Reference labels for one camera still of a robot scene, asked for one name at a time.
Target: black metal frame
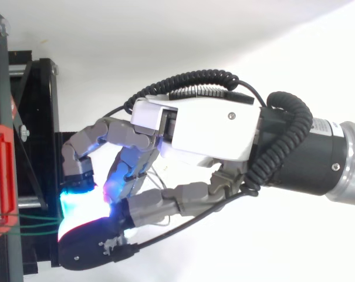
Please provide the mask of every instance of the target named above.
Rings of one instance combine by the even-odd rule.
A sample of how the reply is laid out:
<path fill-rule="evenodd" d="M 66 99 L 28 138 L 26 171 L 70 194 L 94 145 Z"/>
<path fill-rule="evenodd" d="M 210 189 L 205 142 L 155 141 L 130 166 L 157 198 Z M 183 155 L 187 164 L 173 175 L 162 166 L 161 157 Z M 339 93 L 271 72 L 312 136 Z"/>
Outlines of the black metal frame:
<path fill-rule="evenodd" d="M 22 77 L 11 77 L 11 88 L 18 115 L 13 120 L 16 144 L 18 196 L 38 197 L 38 209 L 22 210 L 22 213 L 59 217 L 60 150 L 55 134 L 59 131 L 58 100 L 54 62 L 50 59 L 25 62 L 27 54 L 16 65 L 25 64 Z M 25 125 L 30 131 L 26 142 L 21 139 L 19 128 Z M 21 218 L 21 225 L 38 224 L 40 221 Z M 56 230 L 57 226 L 40 227 L 33 232 Z M 57 234 L 22 237 L 24 274 L 38 272 L 37 262 L 51 261 L 59 266 Z"/>
<path fill-rule="evenodd" d="M 0 124 L 12 127 L 11 90 L 9 84 L 8 45 L 0 35 Z M 23 281 L 21 240 L 18 236 L 0 237 L 0 282 Z"/>
<path fill-rule="evenodd" d="M 11 65 L 26 65 L 23 76 L 9 78 Z M 6 37 L 0 35 L 0 124 L 14 127 L 18 196 L 38 197 L 40 208 L 23 209 L 23 214 L 60 216 L 60 148 L 70 133 L 59 133 L 55 63 L 50 59 L 32 61 L 31 51 L 8 52 Z M 12 117 L 11 99 L 18 111 Z M 21 139 L 20 127 L 31 135 Z M 21 218 L 20 224 L 40 223 Z M 56 230 L 41 227 L 33 232 Z M 30 232 L 21 229 L 21 233 Z M 57 234 L 47 236 L 0 237 L 0 282 L 22 282 L 23 274 L 38 272 L 37 262 L 59 266 Z"/>

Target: screw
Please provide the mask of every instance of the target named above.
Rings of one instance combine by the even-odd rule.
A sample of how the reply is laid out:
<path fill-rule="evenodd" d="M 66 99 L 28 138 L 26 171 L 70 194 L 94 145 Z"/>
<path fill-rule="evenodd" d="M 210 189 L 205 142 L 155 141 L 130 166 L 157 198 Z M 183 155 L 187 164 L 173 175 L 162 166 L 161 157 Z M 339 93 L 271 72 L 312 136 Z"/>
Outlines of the screw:
<path fill-rule="evenodd" d="M 59 75 L 59 66 L 52 65 L 52 74 L 53 75 Z"/>
<path fill-rule="evenodd" d="M 19 134 L 21 135 L 21 140 L 23 142 L 26 142 L 27 137 L 30 136 L 30 131 L 27 129 L 25 125 L 21 125 L 21 127 L 19 128 Z"/>
<path fill-rule="evenodd" d="M 228 119 L 235 119 L 236 118 L 236 114 L 235 113 L 229 113 L 228 114 Z"/>
<path fill-rule="evenodd" d="M 0 19 L 0 35 L 6 37 L 11 31 L 11 26 L 7 19 Z"/>
<path fill-rule="evenodd" d="M 332 166 L 331 166 L 331 169 L 334 171 L 334 172 L 337 172 L 339 169 L 340 169 L 340 165 L 338 163 L 334 163 Z"/>

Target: white background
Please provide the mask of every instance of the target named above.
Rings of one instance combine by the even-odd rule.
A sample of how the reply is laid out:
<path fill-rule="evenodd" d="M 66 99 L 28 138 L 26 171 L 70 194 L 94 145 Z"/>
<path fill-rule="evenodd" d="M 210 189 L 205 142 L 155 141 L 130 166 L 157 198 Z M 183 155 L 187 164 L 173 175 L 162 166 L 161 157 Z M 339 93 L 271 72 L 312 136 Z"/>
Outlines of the white background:
<path fill-rule="evenodd" d="M 60 65 L 62 130 L 79 130 L 93 123 L 152 82 L 209 67 L 237 74 L 264 98 L 274 90 L 292 92 L 317 118 L 355 122 L 355 2 L 269 43 L 267 39 L 294 24 L 345 1 L 199 1 L 213 10 L 198 28 L 192 27 L 199 22 L 195 18 L 200 15 L 198 1 L 189 5 L 180 1 L 181 6 L 158 2 L 158 8 L 169 8 L 168 16 L 159 17 L 155 14 L 161 10 L 146 1 L 134 7 L 134 2 L 123 1 L 124 9 L 120 4 L 113 8 L 114 1 L 105 5 L 57 1 L 58 9 L 51 4 L 43 4 L 43 9 L 31 1 L 6 7 L 7 2 L 0 2 L 0 12 L 9 12 L 11 21 L 11 17 L 19 20 L 12 24 L 15 34 L 9 38 L 10 46 L 32 48 L 37 56 L 50 56 Z M 225 3 L 238 6 L 215 11 Z M 117 26 L 107 25 L 110 17 L 116 18 Z M 229 40 L 228 31 L 222 30 L 232 24 L 235 33 L 230 32 L 234 35 Z M 165 39 L 169 31 L 176 34 L 176 41 Z M 99 183 L 104 182 L 117 149 L 106 146 L 94 154 Z M 155 166 L 168 187 L 208 180 L 210 174 L 163 159 Z M 173 217 L 172 224 L 183 220 Z M 145 227 L 134 240 L 143 241 L 162 231 Z M 355 207 L 325 197 L 263 188 L 257 199 L 238 200 L 129 260 L 78 273 L 50 269 L 46 263 L 39 269 L 39 274 L 25 277 L 26 281 L 355 281 Z"/>

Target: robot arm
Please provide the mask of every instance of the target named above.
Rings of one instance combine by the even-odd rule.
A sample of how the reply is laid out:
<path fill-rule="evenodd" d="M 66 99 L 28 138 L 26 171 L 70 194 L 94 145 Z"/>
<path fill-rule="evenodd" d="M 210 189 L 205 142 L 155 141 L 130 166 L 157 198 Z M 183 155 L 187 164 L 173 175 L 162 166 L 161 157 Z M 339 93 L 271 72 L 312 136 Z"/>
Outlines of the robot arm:
<path fill-rule="evenodd" d="M 257 96 L 251 86 L 238 78 L 232 76 L 230 81 L 248 86 Z M 161 83 L 153 85 L 154 92 L 146 89 L 153 95 L 165 94 L 160 89 L 166 86 L 161 87 Z M 202 79 L 197 84 L 202 83 L 228 86 Z M 257 196 L 260 185 L 327 194 L 338 202 L 355 204 L 355 181 L 349 172 L 355 170 L 354 124 L 345 123 L 342 129 L 313 119 L 300 99 L 285 92 L 272 93 L 268 108 L 258 108 L 249 96 L 197 87 L 192 82 L 190 85 L 164 89 L 168 96 L 136 94 L 131 122 L 102 118 L 64 144 L 67 185 L 63 194 L 95 190 L 89 153 L 105 142 L 123 148 L 104 185 L 109 213 L 67 230 L 60 226 L 63 267 L 84 270 L 131 257 L 238 197 Z M 137 194 L 159 153 L 197 166 L 210 167 L 220 162 L 221 167 L 213 173 L 210 184 L 198 182 Z M 127 244 L 125 230 L 156 223 L 173 214 L 195 218 L 148 242 Z"/>

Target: red plastic part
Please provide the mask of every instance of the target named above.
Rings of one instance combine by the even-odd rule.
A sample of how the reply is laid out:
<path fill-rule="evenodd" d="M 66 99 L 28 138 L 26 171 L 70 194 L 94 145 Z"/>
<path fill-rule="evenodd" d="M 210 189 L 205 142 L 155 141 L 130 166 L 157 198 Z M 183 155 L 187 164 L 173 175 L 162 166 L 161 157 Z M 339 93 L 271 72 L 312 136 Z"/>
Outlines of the red plastic part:
<path fill-rule="evenodd" d="M 13 129 L 0 125 L 0 236 L 18 222 L 16 197 Z"/>

